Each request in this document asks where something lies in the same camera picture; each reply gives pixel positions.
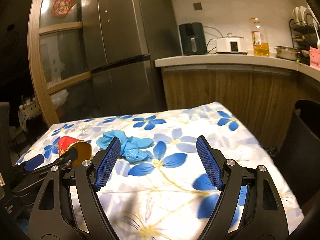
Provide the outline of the dark grey refrigerator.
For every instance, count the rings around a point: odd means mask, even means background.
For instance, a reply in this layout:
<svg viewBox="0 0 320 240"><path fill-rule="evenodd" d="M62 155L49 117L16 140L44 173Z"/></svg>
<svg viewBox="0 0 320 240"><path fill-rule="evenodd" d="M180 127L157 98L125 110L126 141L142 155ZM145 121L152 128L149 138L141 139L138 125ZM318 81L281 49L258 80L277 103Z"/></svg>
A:
<svg viewBox="0 0 320 240"><path fill-rule="evenodd" d="M181 53L171 0L82 0L82 25L103 115L165 111L155 62Z"/></svg>

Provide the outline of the pink utensil basket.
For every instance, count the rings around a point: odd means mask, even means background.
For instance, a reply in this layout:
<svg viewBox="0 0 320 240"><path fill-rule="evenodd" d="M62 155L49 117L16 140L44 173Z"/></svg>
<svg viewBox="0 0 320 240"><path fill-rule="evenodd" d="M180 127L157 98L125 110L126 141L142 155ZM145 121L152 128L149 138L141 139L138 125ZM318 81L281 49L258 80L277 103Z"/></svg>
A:
<svg viewBox="0 0 320 240"><path fill-rule="evenodd" d="M320 50L310 47L309 56L310 56L310 66L315 68L320 68Z"/></svg>

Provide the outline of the cooking oil bottle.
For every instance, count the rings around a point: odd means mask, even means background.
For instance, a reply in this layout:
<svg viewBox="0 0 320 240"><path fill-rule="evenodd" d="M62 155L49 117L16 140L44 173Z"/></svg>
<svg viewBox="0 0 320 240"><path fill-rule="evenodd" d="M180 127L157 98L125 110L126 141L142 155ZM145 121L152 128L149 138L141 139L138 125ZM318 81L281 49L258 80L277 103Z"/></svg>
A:
<svg viewBox="0 0 320 240"><path fill-rule="evenodd" d="M251 24L250 31L254 55L269 57L270 50L265 28L256 17L250 18L249 23Z"/></svg>

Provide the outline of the blue glove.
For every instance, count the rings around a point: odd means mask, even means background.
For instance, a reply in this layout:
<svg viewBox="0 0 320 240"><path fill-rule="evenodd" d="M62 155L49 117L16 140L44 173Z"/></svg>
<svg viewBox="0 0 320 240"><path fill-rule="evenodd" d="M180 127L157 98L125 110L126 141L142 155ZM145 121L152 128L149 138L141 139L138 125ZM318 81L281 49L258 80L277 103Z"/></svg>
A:
<svg viewBox="0 0 320 240"><path fill-rule="evenodd" d="M151 159L151 153L147 151L154 145L154 140L150 138L127 137L123 131L113 130L104 132L97 139L97 146L102 149L107 149L108 145L114 137L120 140L120 157L126 159L129 163L137 163L148 161Z"/></svg>

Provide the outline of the floral blue white tablecloth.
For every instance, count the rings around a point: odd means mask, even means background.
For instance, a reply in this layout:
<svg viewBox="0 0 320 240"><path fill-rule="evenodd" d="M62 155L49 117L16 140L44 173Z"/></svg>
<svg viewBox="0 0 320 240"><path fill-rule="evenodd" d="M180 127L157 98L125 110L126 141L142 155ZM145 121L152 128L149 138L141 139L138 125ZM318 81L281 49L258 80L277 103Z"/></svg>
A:
<svg viewBox="0 0 320 240"><path fill-rule="evenodd" d="M93 153L104 132L120 130L127 137L150 138L151 159L129 163L120 157L99 200L120 239L197 239L217 204L220 192L210 184L196 152L204 136L212 148L239 165L270 173L286 213L289 231L304 216L295 195L254 135L218 102L159 113L109 116L52 125L20 161L37 153L44 163L58 156L57 144L69 136L90 142Z"/></svg>

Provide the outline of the red paper cup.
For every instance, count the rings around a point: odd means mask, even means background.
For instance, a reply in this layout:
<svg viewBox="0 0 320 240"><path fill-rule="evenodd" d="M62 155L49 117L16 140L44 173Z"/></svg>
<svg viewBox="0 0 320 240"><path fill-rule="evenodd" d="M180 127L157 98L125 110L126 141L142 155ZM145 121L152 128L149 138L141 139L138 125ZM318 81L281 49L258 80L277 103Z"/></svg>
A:
<svg viewBox="0 0 320 240"><path fill-rule="evenodd" d="M73 137L61 137L58 140L57 149L59 156L70 155L72 168L76 168L84 160L91 160L92 158L92 146L90 142Z"/></svg>

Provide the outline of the stainless steel bowl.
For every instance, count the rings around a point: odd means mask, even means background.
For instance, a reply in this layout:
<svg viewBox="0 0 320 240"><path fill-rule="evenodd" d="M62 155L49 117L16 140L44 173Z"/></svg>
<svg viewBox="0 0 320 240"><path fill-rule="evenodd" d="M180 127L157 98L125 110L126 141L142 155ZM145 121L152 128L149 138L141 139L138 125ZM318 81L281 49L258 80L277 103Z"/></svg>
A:
<svg viewBox="0 0 320 240"><path fill-rule="evenodd" d="M276 46L276 57L280 59L297 61L299 56L299 51L296 48Z"/></svg>

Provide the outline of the white slow cooker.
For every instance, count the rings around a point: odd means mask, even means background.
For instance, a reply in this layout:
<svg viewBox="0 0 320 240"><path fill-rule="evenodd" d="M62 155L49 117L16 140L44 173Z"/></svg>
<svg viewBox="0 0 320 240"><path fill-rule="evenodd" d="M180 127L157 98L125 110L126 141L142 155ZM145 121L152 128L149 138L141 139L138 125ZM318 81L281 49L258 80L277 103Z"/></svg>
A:
<svg viewBox="0 0 320 240"><path fill-rule="evenodd" d="M244 37L233 36L228 33L226 36L216 39L216 52L218 54L242 54L247 55L247 43Z"/></svg>

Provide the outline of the black dish rack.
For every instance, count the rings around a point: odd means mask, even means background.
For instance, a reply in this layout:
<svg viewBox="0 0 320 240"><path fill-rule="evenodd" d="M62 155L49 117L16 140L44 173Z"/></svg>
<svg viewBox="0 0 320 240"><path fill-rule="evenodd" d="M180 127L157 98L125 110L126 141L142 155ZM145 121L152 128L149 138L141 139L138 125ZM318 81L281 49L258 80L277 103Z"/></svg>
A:
<svg viewBox="0 0 320 240"><path fill-rule="evenodd" d="M310 64L310 47L318 48L319 23L307 7L295 7L289 22L292 44L299 51L298 62Z"/></svg>

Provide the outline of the wooden glass door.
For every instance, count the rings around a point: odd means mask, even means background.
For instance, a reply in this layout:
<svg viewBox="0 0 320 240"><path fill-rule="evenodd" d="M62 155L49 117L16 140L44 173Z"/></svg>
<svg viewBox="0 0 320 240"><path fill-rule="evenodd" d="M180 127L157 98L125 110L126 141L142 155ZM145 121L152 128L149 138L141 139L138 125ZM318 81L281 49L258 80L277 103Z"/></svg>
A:
<svg viewBox="0 0 320 240"><path fill-rule="evenodd" d="M94 116L81 0L32 0L27 47L31 79L48 126Z"/></svg>

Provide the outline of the black plastic trash bin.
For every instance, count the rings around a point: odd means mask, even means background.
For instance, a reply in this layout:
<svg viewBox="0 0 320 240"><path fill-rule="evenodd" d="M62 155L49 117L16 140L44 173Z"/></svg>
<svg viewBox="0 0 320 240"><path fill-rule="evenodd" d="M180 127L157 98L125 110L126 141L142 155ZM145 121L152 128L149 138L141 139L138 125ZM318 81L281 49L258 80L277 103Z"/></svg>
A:
<svg viewBox="0 0 320 240"><path fill-rule="evenodd" d="M300 206L319 191L319 103L298 100L273 162Z"/></svg>

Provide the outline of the wooden lower cabinet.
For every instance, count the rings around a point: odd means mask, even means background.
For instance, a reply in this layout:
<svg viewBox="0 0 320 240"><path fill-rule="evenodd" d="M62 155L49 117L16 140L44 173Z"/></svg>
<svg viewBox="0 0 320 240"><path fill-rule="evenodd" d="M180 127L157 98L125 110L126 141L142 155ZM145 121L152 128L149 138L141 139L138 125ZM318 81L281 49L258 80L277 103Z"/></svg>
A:
<svg viewBox="0 0 320 240"><path fill-rule="evenodd" d="M294 104L319 102L319 70L266 66L198 65L161 69L168 109L217 101L266 147L281 148Z"/></svg>

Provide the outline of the black air fryer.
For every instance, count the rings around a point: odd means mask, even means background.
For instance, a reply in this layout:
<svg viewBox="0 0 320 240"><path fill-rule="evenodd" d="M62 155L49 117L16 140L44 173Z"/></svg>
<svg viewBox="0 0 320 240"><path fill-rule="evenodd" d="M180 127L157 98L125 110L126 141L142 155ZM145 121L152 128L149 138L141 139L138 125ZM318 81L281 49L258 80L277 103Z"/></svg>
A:
<svg viewBox="0 0 320 240"><path fill-rule="evenodd" d="M203 25L200 22L178 26L183 55L203 55L207 53Z"/></svg>

